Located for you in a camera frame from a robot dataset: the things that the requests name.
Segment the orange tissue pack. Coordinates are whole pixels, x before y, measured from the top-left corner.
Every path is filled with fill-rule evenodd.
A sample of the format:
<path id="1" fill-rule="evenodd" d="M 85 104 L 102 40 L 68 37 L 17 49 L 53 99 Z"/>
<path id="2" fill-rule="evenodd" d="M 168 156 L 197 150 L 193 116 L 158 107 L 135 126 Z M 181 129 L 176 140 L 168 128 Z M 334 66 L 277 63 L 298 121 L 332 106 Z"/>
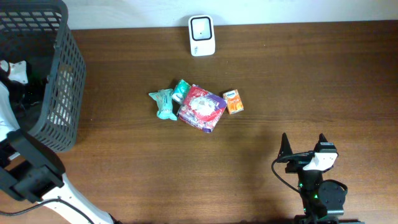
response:
<path id="1" fill-rule="evenodd" d="M 235 114 L 244 110 L 243 102 L 238 90 L 231 90 L 223 93 L 223 98 L 227 102 L 227 109 L 229 114 Z"/>

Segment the teal small tissue pack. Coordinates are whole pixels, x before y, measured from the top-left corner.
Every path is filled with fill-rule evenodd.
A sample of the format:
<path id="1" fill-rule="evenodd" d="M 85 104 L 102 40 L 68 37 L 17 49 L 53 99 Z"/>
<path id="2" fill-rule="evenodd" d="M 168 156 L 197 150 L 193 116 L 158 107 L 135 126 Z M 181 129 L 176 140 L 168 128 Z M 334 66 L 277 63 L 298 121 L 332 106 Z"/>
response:
<path id="1" fill-rule="evenodd" d="M 189 83 L 187 83 L 184 79 L 181 79 L 174 88 L 172 99 L 181 105 L 191 87 L 192 86 Z"/>

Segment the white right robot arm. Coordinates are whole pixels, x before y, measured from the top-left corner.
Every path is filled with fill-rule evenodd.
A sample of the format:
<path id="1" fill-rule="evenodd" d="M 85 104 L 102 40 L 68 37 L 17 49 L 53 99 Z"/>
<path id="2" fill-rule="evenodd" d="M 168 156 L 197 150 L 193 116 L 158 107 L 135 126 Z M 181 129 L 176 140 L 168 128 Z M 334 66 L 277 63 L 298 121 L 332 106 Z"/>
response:
<path id="1" fill-rule="evenodd" d="M 319 135 L 314 150 L 294 153 L 288 137 L 282 134 L 280 150 L 277 158 L 271 164 L 274 174 L 276 163 L 286 165 L 287 174 L 297 174 L 296 187 L 279 180 L 300 195 L 303 203 L 303 215 L 296 215 L 294 223 L 338 223 L 344 214 L 348 187 L 333 179 L 325 180 L 323 174 L 334 166 L 338 153 L 335 145 L 329 142 L 323 134 Z"/>

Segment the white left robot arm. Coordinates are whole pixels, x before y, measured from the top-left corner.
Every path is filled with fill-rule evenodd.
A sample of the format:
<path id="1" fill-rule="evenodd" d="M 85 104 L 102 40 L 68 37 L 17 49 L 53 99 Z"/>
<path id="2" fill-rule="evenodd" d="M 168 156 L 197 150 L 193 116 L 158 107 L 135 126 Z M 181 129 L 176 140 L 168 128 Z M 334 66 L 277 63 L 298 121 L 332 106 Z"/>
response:
<path id="1" fill-rule="evenodd" d="M 47 146 L 19 128 L 1 84 L 1 190 L 17 201 L 34 206 L 12 217 L 45 206 L 69 223 L 120 223 L 85 198 L 69 181 L 60 158 Z"/>

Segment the mint green wipes pack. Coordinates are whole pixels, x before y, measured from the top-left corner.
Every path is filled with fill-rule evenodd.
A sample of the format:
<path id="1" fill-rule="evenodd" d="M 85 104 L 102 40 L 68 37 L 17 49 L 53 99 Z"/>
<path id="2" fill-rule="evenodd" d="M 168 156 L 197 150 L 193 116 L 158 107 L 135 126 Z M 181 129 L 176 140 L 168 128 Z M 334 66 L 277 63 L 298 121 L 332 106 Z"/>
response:
<path id="1" fill-rule="evenodd" d="M 157 117 L 159 119 L 177 120 L 177 116 L 173 112 L 172 92 L 173 89 L 169 88 L 149 93 L 149 96 L 157 103 Z"/>

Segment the red purple snack bag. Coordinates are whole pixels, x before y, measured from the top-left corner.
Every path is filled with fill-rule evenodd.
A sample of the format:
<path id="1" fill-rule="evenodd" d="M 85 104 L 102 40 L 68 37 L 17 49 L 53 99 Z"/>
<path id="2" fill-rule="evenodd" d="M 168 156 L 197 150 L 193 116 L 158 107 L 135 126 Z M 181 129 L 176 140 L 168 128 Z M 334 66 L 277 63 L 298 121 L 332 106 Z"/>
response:
<path id="1" fill-rule="evenodd" d="M 211 133 L 226 106 L 225 99 L 193 84 L 178 109 L 177 116 L 204 133 Z"/>

